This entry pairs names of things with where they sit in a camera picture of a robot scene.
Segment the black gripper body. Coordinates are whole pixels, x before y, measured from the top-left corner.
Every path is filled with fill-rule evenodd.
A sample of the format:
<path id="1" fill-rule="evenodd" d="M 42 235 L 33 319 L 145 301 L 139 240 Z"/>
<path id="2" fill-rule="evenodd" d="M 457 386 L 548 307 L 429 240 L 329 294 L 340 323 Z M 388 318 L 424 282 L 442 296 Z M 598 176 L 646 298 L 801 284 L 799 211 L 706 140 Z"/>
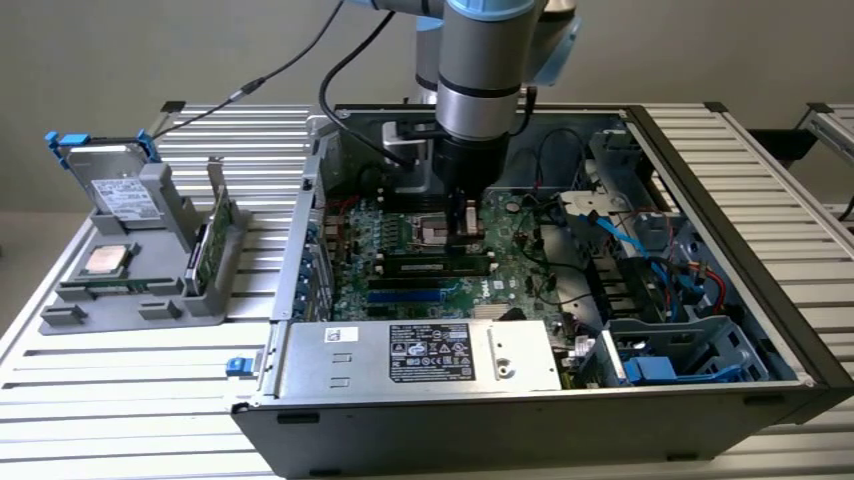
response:
<path id="1" fill-rule="evenodd" d="M 436 141 L 433 171 L 446 194 L 482 195 L 502 176 L 509 144 L 509 134 L 486 141 L 454 136 Z"/>

